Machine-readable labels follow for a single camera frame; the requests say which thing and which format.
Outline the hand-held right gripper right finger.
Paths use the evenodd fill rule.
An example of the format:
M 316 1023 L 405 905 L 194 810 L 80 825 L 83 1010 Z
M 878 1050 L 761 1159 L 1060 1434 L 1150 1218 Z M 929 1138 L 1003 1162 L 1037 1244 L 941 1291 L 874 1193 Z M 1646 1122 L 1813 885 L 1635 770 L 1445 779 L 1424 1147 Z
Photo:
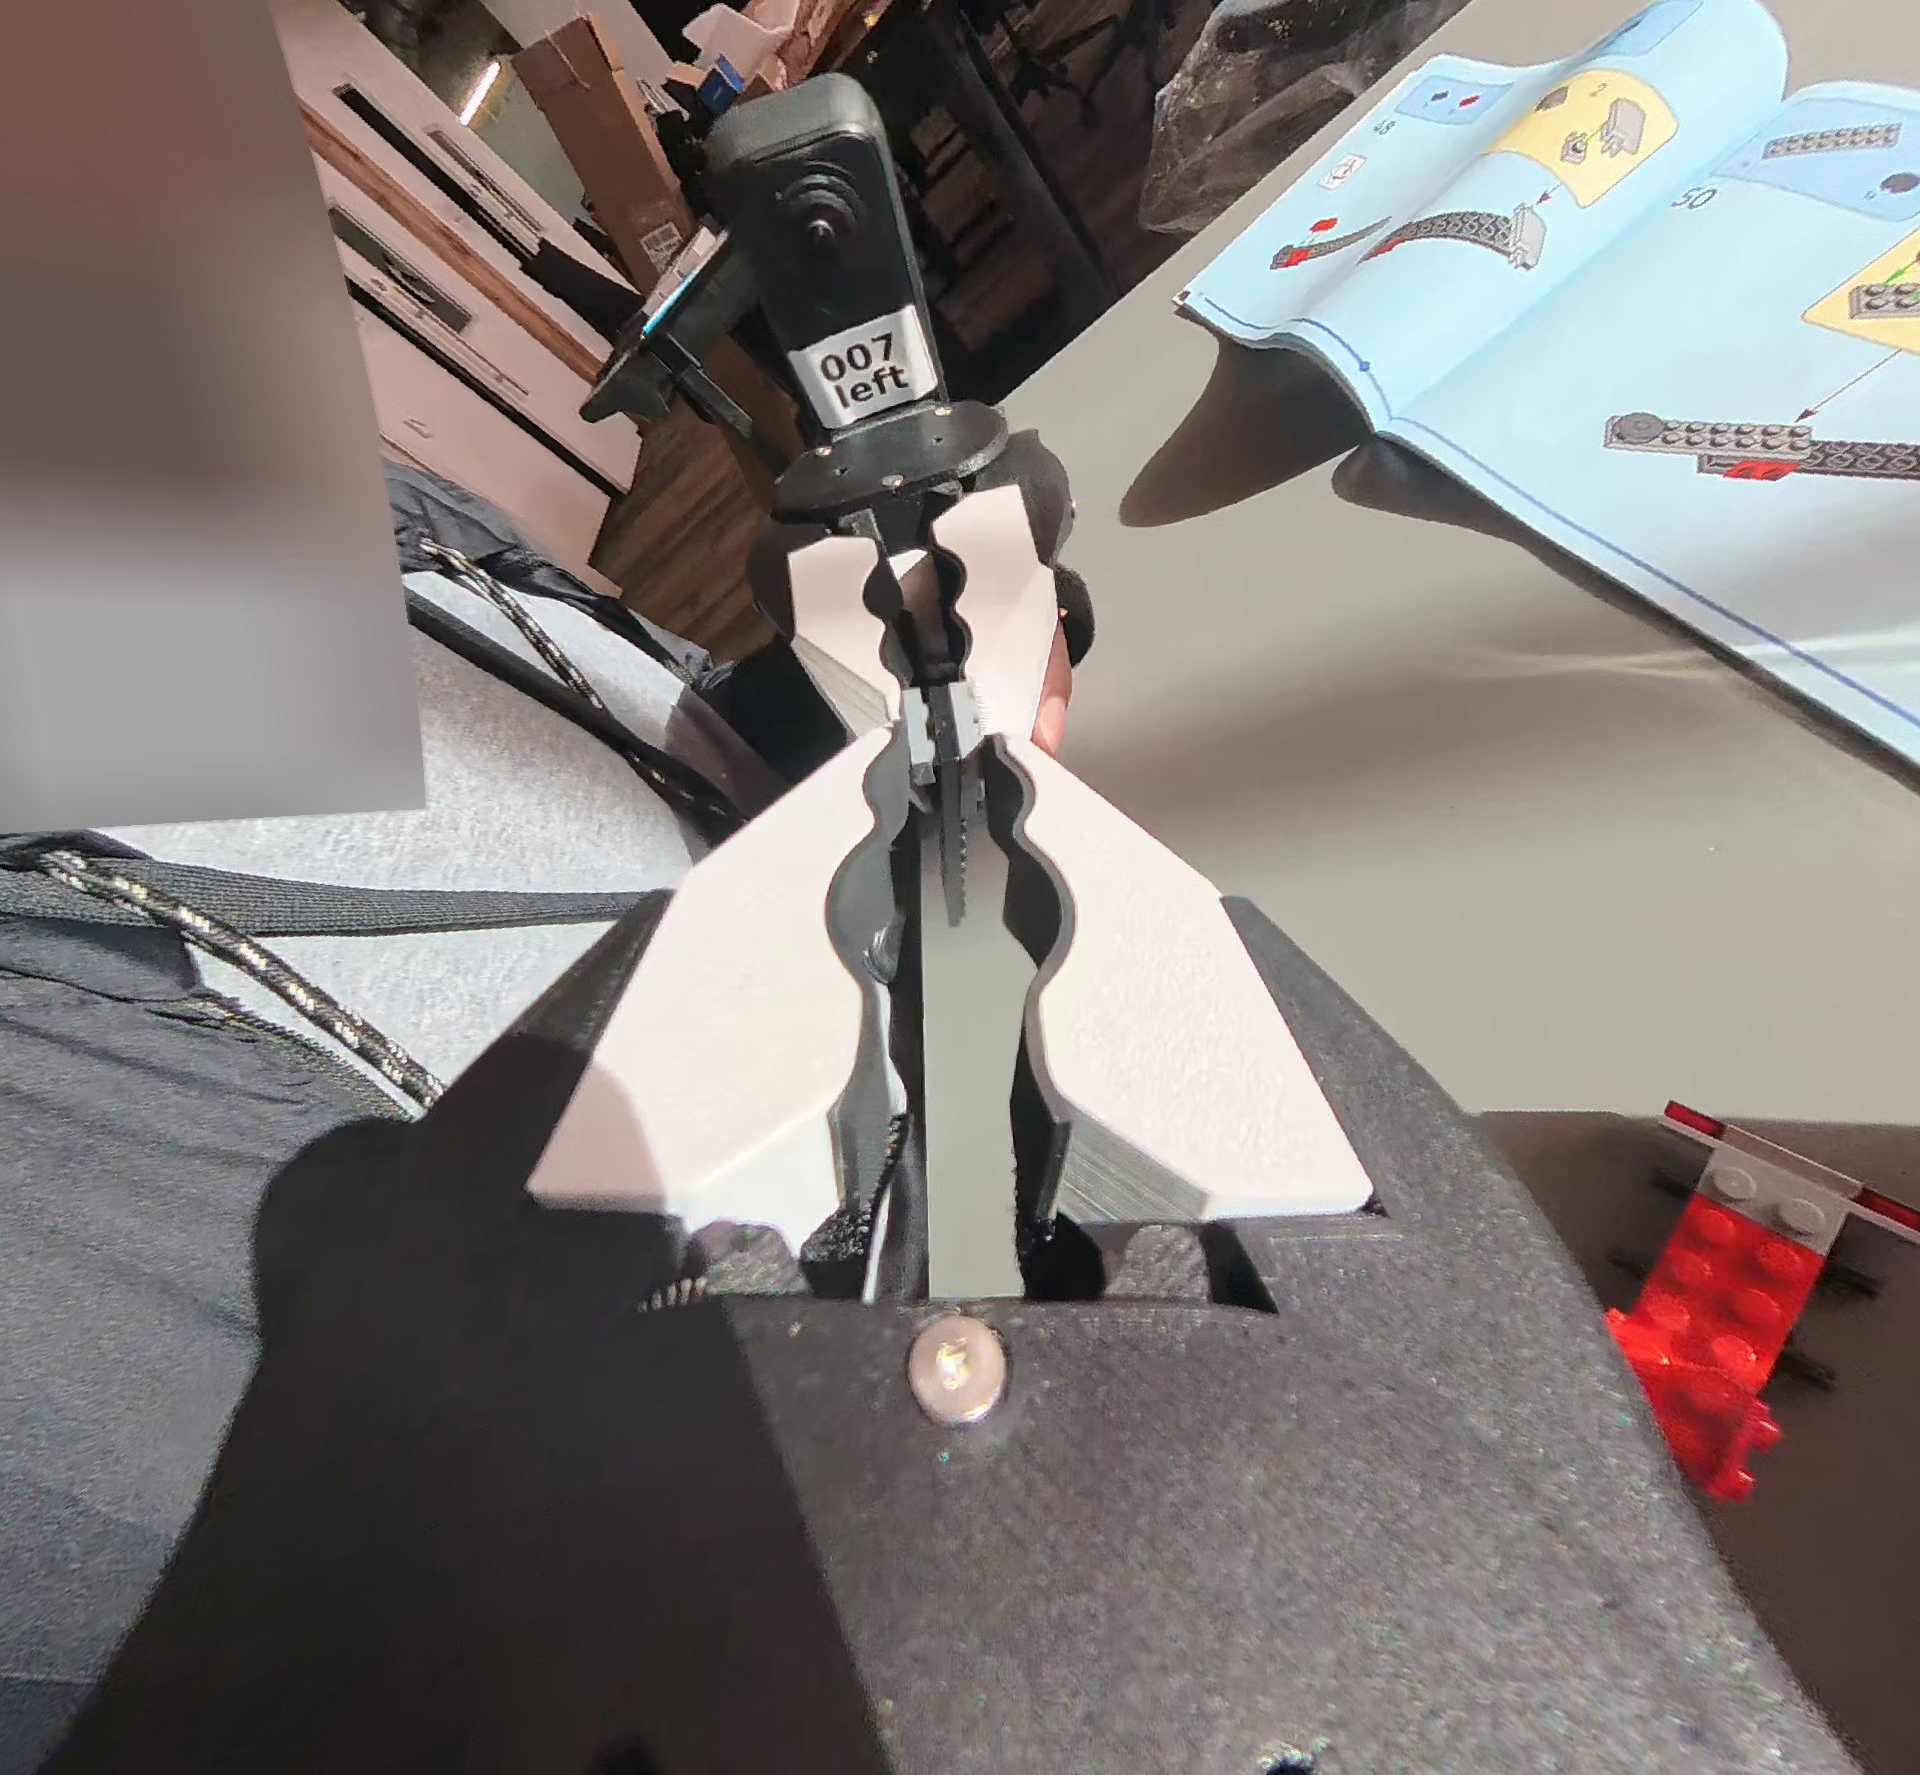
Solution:
M 1369 1170 L 1212 882 L 1027 741 L 995 737 L 984 778 L 1003 918 L 1035 964 L 1020 1223 L 1359 1210 Z

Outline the light blue instruction booklet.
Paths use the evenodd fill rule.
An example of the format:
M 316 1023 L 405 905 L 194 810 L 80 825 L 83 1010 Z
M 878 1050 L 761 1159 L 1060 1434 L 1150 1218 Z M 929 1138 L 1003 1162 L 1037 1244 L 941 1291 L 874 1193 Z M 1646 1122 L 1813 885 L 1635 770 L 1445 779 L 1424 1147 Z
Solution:
M 1177 305 L 1916 763 L 1918 97 L 1787 78 L 1761 0 L 1434 57 Z

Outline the long black brick plate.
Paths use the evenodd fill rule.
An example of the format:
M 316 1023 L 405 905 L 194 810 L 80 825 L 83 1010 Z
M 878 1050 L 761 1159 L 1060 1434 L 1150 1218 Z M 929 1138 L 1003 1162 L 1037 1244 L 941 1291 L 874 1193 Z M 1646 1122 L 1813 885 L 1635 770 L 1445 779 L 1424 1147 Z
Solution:
M 968 680 L 935 686 L 926 695 L 933 745 L 933 801 L 937 817 L 941 889 L 948 926 L 968 911 L 968 839 L 980 801 L 977 753 L 984 724 Z

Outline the brown cardboard box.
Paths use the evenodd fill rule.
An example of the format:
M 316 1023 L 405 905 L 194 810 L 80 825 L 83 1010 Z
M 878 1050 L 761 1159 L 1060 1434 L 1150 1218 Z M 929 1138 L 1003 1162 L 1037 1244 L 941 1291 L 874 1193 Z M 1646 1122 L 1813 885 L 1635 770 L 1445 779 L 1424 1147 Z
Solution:
M 514 66 L 595 221 L 637 287 L 650 292 L 695 238 L 697 217 L 612 33 L 587 13 L 519 52 Z

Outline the grey desk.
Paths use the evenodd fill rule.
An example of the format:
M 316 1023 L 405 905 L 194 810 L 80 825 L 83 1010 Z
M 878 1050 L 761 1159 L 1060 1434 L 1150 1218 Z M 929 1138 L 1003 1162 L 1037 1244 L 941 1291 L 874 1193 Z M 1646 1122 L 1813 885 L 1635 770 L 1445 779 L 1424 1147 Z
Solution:
M 1395 62 L 1557 59 L 1646 0 L 1474 0 Z M 1793 87 L 1916 87 L 1916 0 L 1763 0 Z M 1173 296 L 1357 106 L 1016 388 L 1079 506 L 1068 758 L 1478 1113 L 1608 1301 L 1669 1099 L 1916 1206 L 1916 786 Z M 1804 1344 L 1716 1541 L 1872 1771 L 1916 1771 L 1916 1248 Z

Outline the small red brick assembly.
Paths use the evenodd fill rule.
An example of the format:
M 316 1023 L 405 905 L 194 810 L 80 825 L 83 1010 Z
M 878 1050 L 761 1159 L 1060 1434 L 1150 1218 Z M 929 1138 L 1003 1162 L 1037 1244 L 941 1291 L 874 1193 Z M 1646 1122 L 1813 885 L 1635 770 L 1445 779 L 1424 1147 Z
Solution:
M 1747 1501 L 1753 1462 L 1782 1436 L 1764 1395 L 1776 1374 L 1832 1387 L 1796 1346 L 1812 1298 L 1882 1294 L 1840 1256 L 1867 1233 L 1916 1246 L 1916 1203 L 1670 1099 L 1662 1126 L 1693 1144 L 1691 1181 L 1664 1177 L 1683 1208 L 1635 1297 L 1608 1329 L 1639 1380 L 1678 1472 L 1711 1499 Z

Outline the person's grey sweatshirt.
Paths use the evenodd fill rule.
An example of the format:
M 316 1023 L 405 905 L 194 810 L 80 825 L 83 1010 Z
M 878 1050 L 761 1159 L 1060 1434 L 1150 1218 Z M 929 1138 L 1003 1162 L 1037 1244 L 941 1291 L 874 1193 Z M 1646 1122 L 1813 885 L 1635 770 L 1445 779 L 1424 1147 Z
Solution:
M 417 1114 L 638 894 L 707 853 L 697 823 L 519 677 L 417 630 L 419 810 L 123 827 L 52 852 L 99 864 L 237 940 L 240 964 L 30 861 L 4 873 L 4 1021 L 83 1045 L 100 1071 L 194 1073 L 200 1092 L 327 1075 Z

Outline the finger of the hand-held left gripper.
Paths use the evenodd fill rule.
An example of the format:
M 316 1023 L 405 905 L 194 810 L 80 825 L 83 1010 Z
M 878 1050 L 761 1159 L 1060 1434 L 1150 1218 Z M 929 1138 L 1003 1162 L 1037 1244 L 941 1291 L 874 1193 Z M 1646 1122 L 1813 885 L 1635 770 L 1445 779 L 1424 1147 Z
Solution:
M 813 540 L 787 557 L 790 640 L 807 680 L 851 738 L 887 733 L 914 688 L 900 630 L 904 598 L 894 564 L 870 539 Z
M 984 733 L 1029 741 L 1042 705 L 1060 603 L 1016 483 L 982 489 L 933 523 L 935 548 L 959 564 L 953 613 L 965 640 L 961 677 Z

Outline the plastic-wrapped dark bundle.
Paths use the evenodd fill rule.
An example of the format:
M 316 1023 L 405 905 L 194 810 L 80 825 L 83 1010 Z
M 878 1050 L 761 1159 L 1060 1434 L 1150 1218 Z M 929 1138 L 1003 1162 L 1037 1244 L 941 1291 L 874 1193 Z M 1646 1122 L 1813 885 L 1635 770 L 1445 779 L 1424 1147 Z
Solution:
M 1140 224 L 1191 235 L 1471 0 L 1220 0 L 1160 90 Z

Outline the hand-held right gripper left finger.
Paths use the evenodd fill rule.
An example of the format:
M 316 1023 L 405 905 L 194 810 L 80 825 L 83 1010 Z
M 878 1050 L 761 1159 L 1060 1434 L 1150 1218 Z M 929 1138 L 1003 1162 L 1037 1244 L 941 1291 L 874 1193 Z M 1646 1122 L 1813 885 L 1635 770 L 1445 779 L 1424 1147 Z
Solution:
M 868 733 L 686 875 L 526 1182 L 542 1206 L 771 1229 L 816 1293 L 876 1297 L 911 786 L 906 737 Z

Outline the person's dark jacket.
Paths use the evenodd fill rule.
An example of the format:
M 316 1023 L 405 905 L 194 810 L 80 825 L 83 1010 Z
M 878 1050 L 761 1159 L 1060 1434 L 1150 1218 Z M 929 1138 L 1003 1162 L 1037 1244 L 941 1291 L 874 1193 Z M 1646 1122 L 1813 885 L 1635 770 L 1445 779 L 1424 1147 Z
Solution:
M 401 576 L 437 613 L 607 711 L 731 801 L 764 766 L 704 700 L 715 663 L 593 592 L 496 506 L 385 464 Z M 35 1771 L 180 1541 L 256 1360 L 251 1237 L 276 1170 L 373 1116 L 327 1075 L 200 1092 L 100 1071 L 4 1021 L 4 1771 Z

